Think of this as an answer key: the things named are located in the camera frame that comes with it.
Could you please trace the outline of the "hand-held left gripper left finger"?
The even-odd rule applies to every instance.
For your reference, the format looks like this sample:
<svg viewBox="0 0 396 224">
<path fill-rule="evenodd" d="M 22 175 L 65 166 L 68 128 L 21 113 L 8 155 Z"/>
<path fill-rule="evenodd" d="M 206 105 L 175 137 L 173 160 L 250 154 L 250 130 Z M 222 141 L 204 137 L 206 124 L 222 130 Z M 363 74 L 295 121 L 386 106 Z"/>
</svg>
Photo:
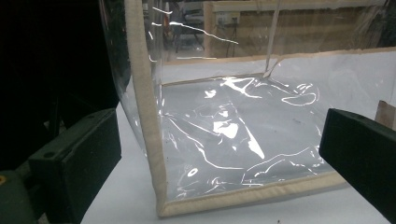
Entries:
<svg viewBox="0 0 396 224">
<path fill-rule="evenodd" d="M 32 155 L 29 167 L 43 187 L 49 221 L 79 224 L 120 158 L 113 108 L 81 119 Z"/>
</svg>

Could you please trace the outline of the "wooden table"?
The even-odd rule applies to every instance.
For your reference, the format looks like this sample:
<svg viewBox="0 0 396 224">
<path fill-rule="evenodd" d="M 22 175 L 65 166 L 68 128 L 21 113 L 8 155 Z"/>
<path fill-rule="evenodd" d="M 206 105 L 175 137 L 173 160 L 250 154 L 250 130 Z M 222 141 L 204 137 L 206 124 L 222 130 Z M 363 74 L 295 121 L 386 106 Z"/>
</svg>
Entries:
<svg viewBox="0 0 396 224">
<path fill-rule="evenodd" d="M 331 56 L 331 55 L 342 55 L 342 54 L 365 54 L 365 53 L 378 53 L 378 52 L 393 52 L 396 51 L 396 47 L 387 48 L 376 48 L 376 49 L 342 49 L 333 51 L 322 51 L 315 53 L 292 53 L 285 55 L 271 55 L 270 59 L 275 59 L 276 62 L 280 62 L 288 58 L 312 58 L 318 56 Z M 264 60 L 266 62 L 266 56 L 254 55 L 248 57 L 235 57 L 235 58 L 218 58 L 218 59 L 188 59 L 188 60 L 175 60 L 171 62 L 165 62 L 163 65 L 180 65 L 180 64 L 191 64 L 191 63 L 237 63 L 237 62 L 251 62 Z"/>
</svg>

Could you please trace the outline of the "wooden frame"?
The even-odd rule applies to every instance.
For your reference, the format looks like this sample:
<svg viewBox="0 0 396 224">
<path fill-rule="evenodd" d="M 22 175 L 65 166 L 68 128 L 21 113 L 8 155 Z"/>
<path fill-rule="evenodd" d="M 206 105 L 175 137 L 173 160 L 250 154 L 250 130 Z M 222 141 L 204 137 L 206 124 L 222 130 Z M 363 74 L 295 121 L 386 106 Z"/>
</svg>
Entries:
<svg viewBox="0 0 396 224">
<path fill-rule="evenodd" d="M 240 22 L 216 25 L 216 13 Z M 203 2 L 205 55 L 215 58 L 371 49 L 396 26 L 396 0 L 225 0 Z"/>
</svg>

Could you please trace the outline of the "white table board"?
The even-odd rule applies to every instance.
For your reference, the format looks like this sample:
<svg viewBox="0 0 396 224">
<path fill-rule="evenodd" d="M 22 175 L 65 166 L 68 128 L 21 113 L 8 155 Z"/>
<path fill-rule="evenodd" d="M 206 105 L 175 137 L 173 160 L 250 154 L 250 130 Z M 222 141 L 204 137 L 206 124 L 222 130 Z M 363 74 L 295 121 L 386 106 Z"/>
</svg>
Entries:
<svg viewBox="0 0 396 224">
<path fill-rule="evenodd" d="M 92 202 L 82 224 L 389 224 L 348 184 L 248 205 L 159 218 L 148 162 L 120 105 L 116 112 L 121 160 Z"/>
</svg>

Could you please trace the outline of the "white power strip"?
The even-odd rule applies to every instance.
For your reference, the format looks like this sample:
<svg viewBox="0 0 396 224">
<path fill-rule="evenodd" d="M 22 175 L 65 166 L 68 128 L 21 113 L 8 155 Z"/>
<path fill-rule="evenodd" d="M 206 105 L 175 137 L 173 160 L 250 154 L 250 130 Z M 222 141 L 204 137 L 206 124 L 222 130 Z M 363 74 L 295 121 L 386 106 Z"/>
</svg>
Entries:
<svg viewBox="0 0 396 224">
<path fill-rule="evenodd" d="M 240 13 L 237 11 L 217 12 L 216 25 L 234 25 L 240 22 Z"/>
</svg>

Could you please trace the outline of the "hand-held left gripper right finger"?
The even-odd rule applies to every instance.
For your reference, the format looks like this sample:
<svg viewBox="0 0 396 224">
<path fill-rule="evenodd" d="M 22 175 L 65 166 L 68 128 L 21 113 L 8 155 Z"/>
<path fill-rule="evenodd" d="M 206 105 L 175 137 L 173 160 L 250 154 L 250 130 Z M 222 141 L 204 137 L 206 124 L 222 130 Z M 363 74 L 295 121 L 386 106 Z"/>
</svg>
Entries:
<svg viewBox="0 0 396 224">
<path fill-rule="evenodd" d="M 319 155 L 387 221 L 396 224 L 396 131 L 331 108 Z"/>
</svg>

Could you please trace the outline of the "clear plastic bag beige trim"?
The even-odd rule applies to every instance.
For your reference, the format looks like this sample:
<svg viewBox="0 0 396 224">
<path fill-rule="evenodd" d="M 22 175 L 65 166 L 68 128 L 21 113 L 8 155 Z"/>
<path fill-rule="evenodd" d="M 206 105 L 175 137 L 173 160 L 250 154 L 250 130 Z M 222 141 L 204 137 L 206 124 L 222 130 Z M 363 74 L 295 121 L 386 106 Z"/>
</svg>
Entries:
<svg viewBox="0 0 396 224">
<path fill-rule="evenodd" d="M 396 51 L 163 65 L 205 55 L 203 2 L 100 0 L 120 103 L 160 217 L 341 185 L 319 155 L 326 114 L 396 103 Z"/>
</svg>

